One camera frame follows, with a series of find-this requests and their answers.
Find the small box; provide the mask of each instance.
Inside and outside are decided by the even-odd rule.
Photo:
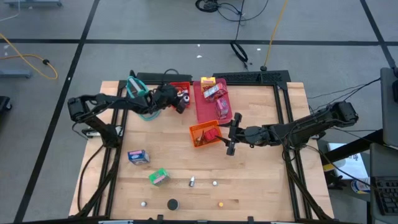
[[[218,131],[215,128],[212,128],[212,129],[208,130],[207,132],[205,132],[205,139],[208,142],[216,139],[217,138],[216,136],[220,136],[220,135],[218,134]]]
[[[213,102],[217,100],[218,98],[221,98],[224,94],[226,94],[228,91],[226,89],[226,86],[223,85],[222,83],[217,83],[217,85],[211,87],[207,91],[203,93],[203,96],[205,97],[205,100],[207,102]]]
[[[132,151],[127,153],[129,160],[134,165],[141,165],[150,162],[149,155],[145,150]]]
[[[218,119],[225,119],[228,115],[228,103],[224,98],[220,98],[216,103],[216,114]]]
[[[201,92],[203,93],[204,91],[210,89],[216,84],[216,78],[215,77],[201,77],[200,78],[200,87],[201,87]]]
[[[163,168],[160,168],[158,171],[154,172],[149,176],[150,182],[155,186],[159,186],[161,183],[164,183],[169,179],[170,179],[169,174]]]

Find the blue box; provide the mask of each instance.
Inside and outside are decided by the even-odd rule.
[[[127,156],[134,165],[141,165],[150,162],[149,155],[145,150],[131,151],[127,153]]]

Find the yellow cable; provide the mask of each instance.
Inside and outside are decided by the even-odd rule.
[[[56,80],[58,78],[58,72],[57,70],[50,64],[47,63],[47,65],[54,71],[55,76],[54,77],[48,77],[46,75],[44,75],[39,69],[37,69],[36,67],[34,67],[30,62],[28,62],[25,57],[35,57],[40,59],[41,61],[43,61],[44,59],[38,55],[34,55],[34,54],[21,54],[19,53],[19,51],[13,46],[12,43],[10,43],[10,41],[0,33],[0,37],[3,38],[14,50],[15,52],[17,52],[18,55],[14,55],[14,56],[8,56],[8,57],[0,57],[0,60],[2,59],[10,59],[10,58],[16,58],[16,57],[20,57],[21,59],[23,59],[26,64],[28,64],[30,67],[32,67],[36,72],[38,72],[40,75],[44,76],[45,78],[48,78],[49,80]]]
[[[280,22],[280,20],[282,19],[282,15],[284,14],[284,11],[285,11],[285,8],[286,8],[286,5],[287,5],[287,2],[288,2],[288,1],[289,1],[289,0],[285,0],[284,6],[282,7],[282,10],[280,11],[280,14],[279,14],[278,21],[276,22],[274,31],[272,32],[271,40],[269,41],[269,46],[268,46],[267,58],[266,58],[266,62],[264,62],[264,66],[267,65],[268,57],[269,57],[269,54],[271,53],[272,41],[274,40],[274,36],[275,36],[276,30],[278,29],[279,22]]]

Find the orange basket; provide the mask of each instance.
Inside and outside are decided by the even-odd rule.
[[[191,83],[190,82],[171,82],[170,85],[175,87],[180,87],[183,90],[188,90],[189,101],[191,102]]]
[[[216,142],[221,141],[220,139],[216,138],[208,143],[202,144],[197,146],[196,143],[196,139],[202,137],[202,134],[215,128],[218,132],[218,136],[222,137],[221,135],[221,131],[220,128],[218,127],[218,121],[217,120],[213,120],[213,121],[208,121],[202,124],[198,124],[198,125],[194,125],[194,126],[190,126],[189,127],[189,132],[191,134],[191,139],[192,139],[192,143],[193,143],[193,147],[202,147],[202,146],[208,146],[209,144],[213,144]]]

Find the black cap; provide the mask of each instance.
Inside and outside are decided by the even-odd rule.
[[[169,208],[171,211],[178,209],[178,201],[175,199],[170,199],[169,202],[167,202],[167,208]]]

